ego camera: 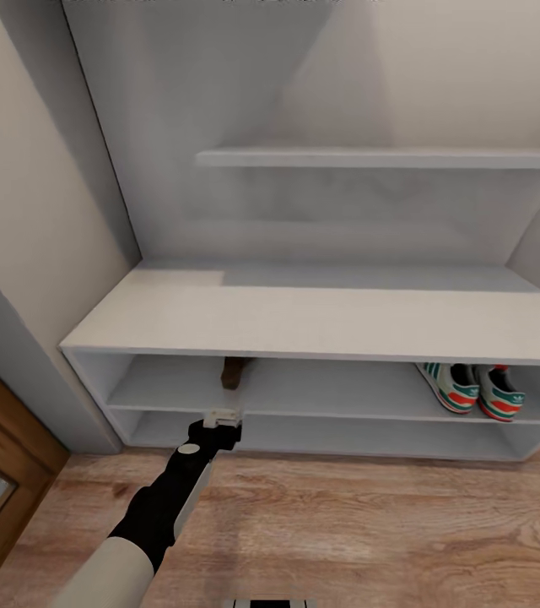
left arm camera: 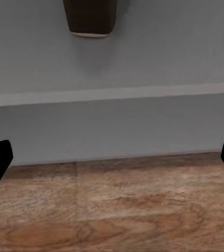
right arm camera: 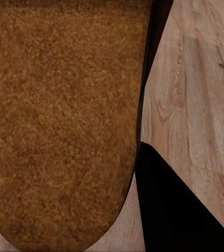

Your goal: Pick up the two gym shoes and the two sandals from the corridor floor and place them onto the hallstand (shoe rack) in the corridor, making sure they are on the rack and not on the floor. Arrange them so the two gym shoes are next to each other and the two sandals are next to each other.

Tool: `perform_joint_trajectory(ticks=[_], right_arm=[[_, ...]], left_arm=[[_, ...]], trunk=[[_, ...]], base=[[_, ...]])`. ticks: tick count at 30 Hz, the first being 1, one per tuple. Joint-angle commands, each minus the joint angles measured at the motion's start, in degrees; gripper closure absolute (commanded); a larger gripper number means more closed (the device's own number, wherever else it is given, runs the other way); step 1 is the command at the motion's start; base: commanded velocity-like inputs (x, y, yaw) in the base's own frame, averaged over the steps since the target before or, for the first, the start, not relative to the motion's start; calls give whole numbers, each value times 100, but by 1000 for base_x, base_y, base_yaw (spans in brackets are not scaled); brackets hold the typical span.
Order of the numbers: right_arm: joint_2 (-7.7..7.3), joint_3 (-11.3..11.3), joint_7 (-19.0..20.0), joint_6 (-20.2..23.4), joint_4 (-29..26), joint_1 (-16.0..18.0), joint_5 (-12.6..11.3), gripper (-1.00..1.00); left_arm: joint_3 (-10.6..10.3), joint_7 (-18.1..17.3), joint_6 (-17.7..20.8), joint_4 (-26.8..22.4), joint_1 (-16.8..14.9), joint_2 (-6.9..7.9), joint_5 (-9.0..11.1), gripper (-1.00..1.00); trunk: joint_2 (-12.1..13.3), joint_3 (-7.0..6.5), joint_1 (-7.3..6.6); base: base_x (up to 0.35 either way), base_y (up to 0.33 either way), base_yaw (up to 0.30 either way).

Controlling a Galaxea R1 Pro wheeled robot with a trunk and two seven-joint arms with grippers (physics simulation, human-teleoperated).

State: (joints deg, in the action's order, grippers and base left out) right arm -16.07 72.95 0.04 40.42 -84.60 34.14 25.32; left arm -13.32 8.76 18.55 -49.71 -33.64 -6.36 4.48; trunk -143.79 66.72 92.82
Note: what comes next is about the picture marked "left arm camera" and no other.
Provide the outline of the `sandal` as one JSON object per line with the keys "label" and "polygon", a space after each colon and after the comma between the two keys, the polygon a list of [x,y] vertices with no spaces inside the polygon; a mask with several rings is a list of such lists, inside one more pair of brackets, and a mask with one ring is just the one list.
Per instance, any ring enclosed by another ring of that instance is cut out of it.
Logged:
{"label": "sandal", "polygon": [[63,0],[70,32],[104,37],[114,27],[116,0]]}

